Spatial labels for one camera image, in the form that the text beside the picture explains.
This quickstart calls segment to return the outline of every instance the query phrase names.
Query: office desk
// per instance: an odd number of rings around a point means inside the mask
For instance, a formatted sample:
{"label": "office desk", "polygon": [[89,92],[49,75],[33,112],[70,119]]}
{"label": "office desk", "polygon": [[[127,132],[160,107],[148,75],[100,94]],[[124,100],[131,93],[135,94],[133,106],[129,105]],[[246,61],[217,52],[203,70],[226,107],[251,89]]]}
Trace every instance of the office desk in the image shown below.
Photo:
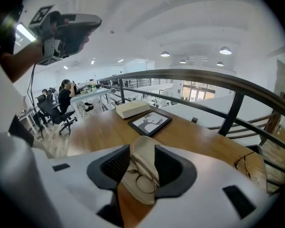
{"label": "office desk", "polygon": [[100,102],[102,104],[104,104],[103,101],[102,101],[101,95],[106,95],[106,98],[108,99],[108,109],[112,109],[113,106],[111,104],[110,90],[109,89],[105,89],[105,88],[99,88],[96,91],[91,91],[91,92],[89,92],[87,94],[84,94],[84,95],[77,95],[77,96],[75,96],[75,97],[73,97],[71,99],[71,104],[73,104],[74,109],[75,109],[75,111],[76,111],[76,113],[77,113],[77,115],[78,115],[78,117],[80,119],[81,119],[80,113],[79,113],[79,110],[78,110],[77,105],[75,103],[78,102],[78,101],[83,101],[84,102],[84,101],[86,101],[86,100],[88,100],[88,99],[90,99],[92,97],[99,96]]}
{"label": "office desk", "polygon": [[36,125],[36,123],[34,122],[34,119],[33,119],[33,116],[32,116],[32,114],[34,113],[34,110],[32,109],[32,110],[29,110],[28,112],[25,112],[23,115],[20,115],[19,117],[18,117],[18,119],[19,119],[19,121],[21,121],[21,120],[23,120],[24,118],[26,118],[27,119],[27,121],[28,121],[28,124],[29,124],[29,126],[31,127],[31,129],[33,130],[33,132],[35,133],[35,134],[37,134],[37,131],[36,131],[36,129],[34,128],[34,126],[33,126],[33,124],[32,124],[32,122],[34,123],[34,125]]}
{"label": "office desk", "polygon": [[[241,157],[251,153],[250,149],[207,128],[161,109],[152,106],[151,109],[172,117],[171,122],[153,136],[164,145],[211,156],[232,167],[235,167],[234,163]],[[146,113],[122,119],[115,110],[110,110],[85,119],[77,126],[74,125],[72,129],[68,155],[98,151],[121,144],[133,144],[140,134],[128,124],[128,121]],[[246,157],[246,167],[251,179],[257,179],[260,188],[266,190],[263,158],[257,153],[249,155]],[[238,169],[246,175],[243,160],[239,162]],[[152,205],[145,205],[136,200],[122,183],[118,186],[118,199],[124,227],[135,227],[152,209]]]}

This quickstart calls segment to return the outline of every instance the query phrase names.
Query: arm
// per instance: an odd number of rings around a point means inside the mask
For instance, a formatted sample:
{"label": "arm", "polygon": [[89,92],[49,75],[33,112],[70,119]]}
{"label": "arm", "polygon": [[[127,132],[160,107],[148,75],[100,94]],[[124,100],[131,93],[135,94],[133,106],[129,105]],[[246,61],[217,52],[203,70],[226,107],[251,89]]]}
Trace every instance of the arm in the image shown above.
{"label": "arm", "polygon": [[71,94],[69,97],[74,97],[75,96],[75,90],[74,90],[74,83],[71,85]]}
{"label": "arm", "polygon": [[11,55],[3,53],[0,56],[0,64],[14,83],[36,62],[42,58],[42,42],[32,42],[23,48],[20,52]]}

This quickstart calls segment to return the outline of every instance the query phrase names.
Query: black cable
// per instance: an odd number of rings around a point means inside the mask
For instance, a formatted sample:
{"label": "black cable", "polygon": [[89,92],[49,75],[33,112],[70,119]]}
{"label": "black cable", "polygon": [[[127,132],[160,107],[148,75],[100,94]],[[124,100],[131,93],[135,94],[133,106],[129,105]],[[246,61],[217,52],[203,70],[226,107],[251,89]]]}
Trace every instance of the black cable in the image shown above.
{"label": "black cable", "polygon": [[[33,105],[33,109],[34,109],[35,115],[37,117],[37,120],[41,124],[41,119],[40,119],[39,115],[37,114],[35,103],[34,103],[34,97],[33,97],[33,81],[34,81],[35,67],[36,67],[36,64],[34,64],[34,66],[33,66],[33,70],[32,70],[32,74],[30,76],[30,81],[29,81],[29,85],[28,85],[29,87],[28,87],[27,93],[28,93],[29,100]],[[40,133],[41,133],[41,136],[37,137],[37,140],[44,139],[43,134],[42,134],[42,126],[40,128]]]}

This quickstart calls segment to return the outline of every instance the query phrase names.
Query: black shirt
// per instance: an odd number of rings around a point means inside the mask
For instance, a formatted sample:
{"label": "black shirt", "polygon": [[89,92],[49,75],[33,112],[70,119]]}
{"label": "black shirt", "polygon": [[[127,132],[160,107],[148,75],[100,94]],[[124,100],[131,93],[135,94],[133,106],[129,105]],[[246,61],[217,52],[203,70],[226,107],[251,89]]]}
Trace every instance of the black shirt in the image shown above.
{"label": "black shirt", "polygon": [[64,88],[62,88],[59,91],[59,95],[58,95],[58,101],[60,104],[60,111],[62,114],[67,112],[67,107],[69,105],[71,105],[71,97],[70,97],[71,91],[66,90]]}
{"label": "black shirt", "polygon": [[[3,53],[13,54],[15,45],[15,27],[14,24],[18,22],[22,13],[23,5],[15,6],[14,10],[9,13],[0,27],[0,56]],[[27,129],[20,123],[17,116],[9,127],[9,133],[25,140],[30,146],[33,145],[34,136],[31,135]]]}

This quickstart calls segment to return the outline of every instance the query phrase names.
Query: office chair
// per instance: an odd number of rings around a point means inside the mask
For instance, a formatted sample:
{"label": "office chair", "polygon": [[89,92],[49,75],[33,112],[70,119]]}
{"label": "office chair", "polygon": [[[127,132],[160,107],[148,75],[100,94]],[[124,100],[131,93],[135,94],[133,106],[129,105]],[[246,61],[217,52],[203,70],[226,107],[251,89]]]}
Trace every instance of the office chair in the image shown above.
{"label": "office chair", "polygon": [[73,115],[75,113],[75,111],[72,112],[68,112],[65,114],[61,114],[61,112],[58,110],[58,106],[60,104],[57,105],[53,105],[52,101],[51,101],[51,97],[46,97],[44,95],[40,95],[39,97],[37,97],[38,99],[38,103],[37,106],[44,112],[46,112],[47,114],[49,114],[49,116],[52,119],[52,122],[54,124],[60,124],[61,122],[63,122],[63,127],[60,129],[59,131],[59,135],[61,135],[61,132],[65,129],[68,128],[68,134],[71,134],[71,125],[75,122],[77,122],[77,118],[74,117],[73,119],[71,119],[71,115]]}

